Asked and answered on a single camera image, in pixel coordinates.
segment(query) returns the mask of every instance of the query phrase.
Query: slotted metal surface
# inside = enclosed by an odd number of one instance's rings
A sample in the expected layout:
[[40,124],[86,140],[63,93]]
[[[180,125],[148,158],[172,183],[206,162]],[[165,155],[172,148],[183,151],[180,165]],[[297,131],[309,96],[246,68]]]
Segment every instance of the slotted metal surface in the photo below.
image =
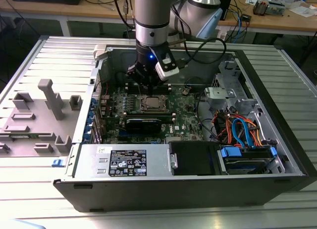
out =
[[[53,79],[62,98],[85,91],[93,66],[95,44],[107,42],[133,44],[133,41],[100,38],[51,37],[39,43],[25,64],[25,74],[17,78],[13,90],[37,90],[39,78]],[[206,48],[220,48],[207,44]],[[272,98],[287,119],[311,161],[317,167],[316,91],[288,57],[273,46],[228,45],[244,50]],[[12,90],[0,104],[2,123],[13,108]],[[51,179],[64,168],[51,168],[54,158],[0,158],[1,216],[20,218],[48,229],[87,228],[316,228],[317,183],[300,192],[287,192],[264,206],[246,208],[208,208],[146,212],[80,213],[52,186]]]

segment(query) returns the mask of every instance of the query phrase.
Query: motherboard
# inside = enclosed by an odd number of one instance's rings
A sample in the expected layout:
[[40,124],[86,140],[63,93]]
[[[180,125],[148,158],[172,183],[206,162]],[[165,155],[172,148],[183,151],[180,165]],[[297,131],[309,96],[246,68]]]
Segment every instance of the motherboard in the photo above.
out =
[[104,144],[164,144],[203,139],[195,114],[196,94],[183,86],[169,86],[165,94],[151,96],[140,89],[109,87],[109,90],[102,106]]

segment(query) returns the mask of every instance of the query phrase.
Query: gray robot arm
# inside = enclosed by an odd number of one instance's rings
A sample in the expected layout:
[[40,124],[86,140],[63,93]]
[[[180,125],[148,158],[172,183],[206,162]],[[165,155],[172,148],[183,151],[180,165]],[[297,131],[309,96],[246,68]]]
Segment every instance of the gray robot arm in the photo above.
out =
[[176,6],[180,17],[190,26],[191,34],[203,39],[211,35],[222,13],[220,0],[177,1],[135,0],[137,60],[129,67],[128,76],[149,93],[184,67],[168,47],[170,29],[181,30],[178,18],[170,14],[171,6]]

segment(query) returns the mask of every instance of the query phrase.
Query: power supply label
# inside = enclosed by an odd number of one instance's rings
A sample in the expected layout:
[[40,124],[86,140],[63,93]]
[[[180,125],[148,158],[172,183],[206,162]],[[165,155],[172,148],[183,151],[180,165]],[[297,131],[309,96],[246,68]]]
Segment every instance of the power supply label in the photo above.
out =
[[147,151],[111,151],[108,172],[111,177],[147,176]]

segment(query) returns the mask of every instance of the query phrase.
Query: blue cable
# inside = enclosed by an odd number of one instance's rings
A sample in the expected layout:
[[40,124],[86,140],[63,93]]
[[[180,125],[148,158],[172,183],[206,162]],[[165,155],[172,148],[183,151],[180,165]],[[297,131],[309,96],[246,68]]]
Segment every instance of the blue cable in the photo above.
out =
[[238,37],[240,35],[240,31],[241,31],[241,20],[240,20],[240,17],[239,17],[239,14],[231,9],[228,9],[229,11],[231,11],[233,14],[235,14],[238,18],[238,22],[239,22],[239,30],[238,30],[238,34],[236,35],[236,38],[234,39],[233,43],[236,43],[237,40],[238,40]]
[[250,135],[249,135],[249,128],[248,128],[248,125],[247,123],[241,119],[241,118],[236,118],[234,119],[234,121],[232,122],[232,135],[233,137],[241,144],[242,147],[245,147],[244,143],[240,140],[240,138],[237,136],[237,133],[236,133],[236,123],[240,121],[242,122],[242,125],[244,127],[244,131],[246,133],[246,139],[247,139],[247,143],[250,147],[253,147],[253,141],[252,139],[250,138]]

